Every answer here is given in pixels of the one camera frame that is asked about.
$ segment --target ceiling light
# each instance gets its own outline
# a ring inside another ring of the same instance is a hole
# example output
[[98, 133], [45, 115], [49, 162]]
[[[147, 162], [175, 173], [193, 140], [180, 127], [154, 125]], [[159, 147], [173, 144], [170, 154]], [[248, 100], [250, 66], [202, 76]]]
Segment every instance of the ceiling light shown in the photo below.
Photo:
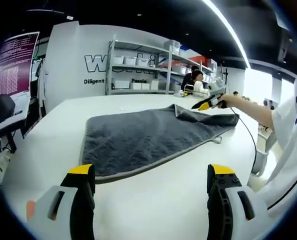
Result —
[[232, 35], [233, 39], [235, 40], [237, 47], [239, 48], [246, 67], [247, 68], [251, 68], [251, 65], [249, 63], [247, 54], [242, 46], [242, 43], [240, 42], [237, 34], [235, 33], [234, 29], [232, 28], [232, 26], [229, 24], [228, 20], [224, 17], [224, 15], [221, 13], [221, 11], [210, 1], [210, 0], [202, 0], [210, 9], [212, 9], [212, 11], [218, 16], [218, 18], [222, 21], [222, 23], [225, 25], [225, 27], [227, 28], [227, 30], [229, 31], [229, 33]]

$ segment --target black ceiling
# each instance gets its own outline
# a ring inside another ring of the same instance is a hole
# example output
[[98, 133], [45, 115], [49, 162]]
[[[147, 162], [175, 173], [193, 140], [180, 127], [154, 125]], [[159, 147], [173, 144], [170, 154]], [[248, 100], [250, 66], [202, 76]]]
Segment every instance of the black ceiling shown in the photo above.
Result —
[[[297, 74], [296, 42], [289, 42], [292, 37], [278, 26], [274, 12], [263, 1], [212, 2], [234, 28], [249, 59]], [[40, 31], [41, 38], [47, 37], [53, 25], [67, 22], [66, 17], [73, 16], [81, 25], [123, 26], [174, 39], [221, 62], [222, 57], [242, 57], [228, 30], [202, 0], [37, 0], [28, 3], [25, 9], [58, 12], [23, 11], [12, 34]], [[287, 50], [286, 56], [278, 60], [281, 49]], [[245, 68], [235, 61], [225, 61], [223, 65]]]

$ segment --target desk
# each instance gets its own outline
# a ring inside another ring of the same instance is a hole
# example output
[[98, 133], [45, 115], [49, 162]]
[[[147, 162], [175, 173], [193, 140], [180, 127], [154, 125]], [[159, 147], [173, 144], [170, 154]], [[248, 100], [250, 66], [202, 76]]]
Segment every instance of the desk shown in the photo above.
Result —
[[[2, 183], [6, 199], [25, 222], [26, 201], [36, 201], [78, 165], [89, 118], [165, 108], [171, 104], [190, 108], [197, 101], [193, 96], [151, 94], [64, 101], [29, 132], [15, 153]], [[258, 123], [236, 112], [257, 142]], [[231, 114], [232, 111], [214, 108], [205, 113]], [[254, 156], [252, 138], [239, 121], [234, 130], [222, 135], [221, 144], [208, 142], [139, 175], [96, 185], [95, 236], [101, 240], [206, 239], [208, 164], [232, 168], [246, 185]]]

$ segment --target gray towel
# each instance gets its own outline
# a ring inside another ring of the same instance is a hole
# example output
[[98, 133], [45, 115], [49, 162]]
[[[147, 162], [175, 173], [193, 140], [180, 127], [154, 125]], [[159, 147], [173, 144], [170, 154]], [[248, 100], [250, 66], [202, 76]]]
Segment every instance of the gray towel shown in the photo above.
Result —
[[207, 115], [178, 105], [96, 116], [86, 123], [82, 164], [95, 179], [131, 176], [170, 161], [233, 129], [239, 116]]

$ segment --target white sleeve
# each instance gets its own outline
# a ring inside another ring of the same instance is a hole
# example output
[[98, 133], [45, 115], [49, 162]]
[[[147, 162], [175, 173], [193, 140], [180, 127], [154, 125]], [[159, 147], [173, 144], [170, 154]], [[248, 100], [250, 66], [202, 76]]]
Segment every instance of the white sleeve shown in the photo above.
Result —
[[284, 149], [291, 137], [297, 113], [295, 99], [290, 98], [272, 112], [272, 121], [279, 145]]

